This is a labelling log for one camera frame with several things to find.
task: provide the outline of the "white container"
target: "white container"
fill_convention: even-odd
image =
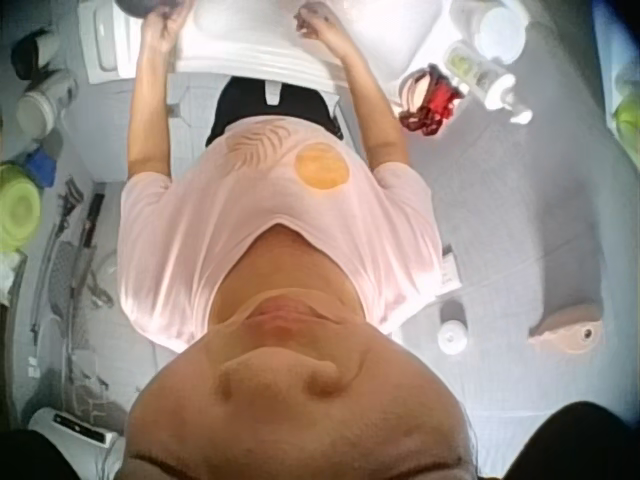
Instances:
[[[469,334],[464,323],[458,320],[450,320],[440,327],[438,332],[438,345],[447,355],[458,355],[467,348]]]
[[[32,139],[46,137],[55,126],[62,110],[71,104],[78,92],[78,83],[70,71],[60,70],[19,100],[16,111],[22,130]]]
[[[45,67],[60,48],[60,37],[53,32],[46,32],[36,37],[38,46],[38,67]]]
[[[521,14],[496,0],[454,0],[451,20],[478,52],[504,65],[515,62],[527,41]]]
[[[454,43],[445,56],[449,71],[466,83],[487,110],[506,108],[514,113],[512,123],[525,125],[533,118],[529,108],[513,93],[516,77],[487,60],[462,42]]]

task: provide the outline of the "bathroom floor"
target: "bathroom floor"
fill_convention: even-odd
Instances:
[[[67,10],[57,21],[73,28],[74,18]],[[535,429],[567,403],[594,401],[629,422],[640,414],[638,172],[555,33],[535,24],[528,34],[513,70],[535,113],[531,125],[510,125],[508,115],[470,102],[437,139],[409,137],[464,286],[410,320],[398,338],[459,396],[477,437],[480,469],[491,475],[504,474]],[[77,42],[70,40],[66,51],[67,65],[81,72]],[[177,176],[203,150],[224,82],[206,74],[172,77]],[[64,119],[96,178],[126,177],[121,160],[131,91],[127,81],[87,87]],[[94,267],[114,296],[123,185],[108,183],[96,233]],[[118,306],[96,309],[86,291],[83,300],[74,342],[84,380],[67,390],[66,407],[121,431],[140,390],[174,354],[138,335]],[[547,315],[581,303],[604,311],[604,337],[594,350],[571,356],[527,343]],[[470,333],[456,357],[445,356],[436,341],[440,323],[451,319],[465,321]],[[14,400],[21,410],[27,399]]]

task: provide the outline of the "t-shirt sleeve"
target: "t-shirt sleeve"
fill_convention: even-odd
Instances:
[[[157,315],[164,303],[172,300],[171,295],[163,294],[167,262],[162,260],[163,199],[170,187],[171,179],[158,173],[136,175],[125,186],[118,234],[118,290],[133,327],[150,340],[180,352],[186,343],[172,336],[162,316]]]
[[[436,223],[431,190],[411,167],[401,163],[381,165],[374,177],[389,203],[394,224],[395,278],[403,296],[387,298],[390,306],[379,328],[389,333],[433,301],[442,287],[442,241]]]
[[[141,173],[129,180],[120,204],[121,238],[136,238],[149,225],[170,186],[171,179],[159,173]]]
[[[385,163],[373,175],[389,200],[436,225],[431,189],[418,172],[403,163]]]

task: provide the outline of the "white bottle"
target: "white bottle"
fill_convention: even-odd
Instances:
[[[69,70],[48,77],[19,100],[16,117],[22,130],[33,140],[46,137],[60,113],[76,98],[78,83]]]
[[[478,52],[503,65],[515,62],[527,41],[527,20],[497,0],[454,0],[451,21]]]
[[[487,110],[506,108],[514,113],[512,123],[526,125],[533,118],[531,109],[513,93],[516,77],[490,62],[462,42],[455,43],[445,55],[449,71],[466,83]]]

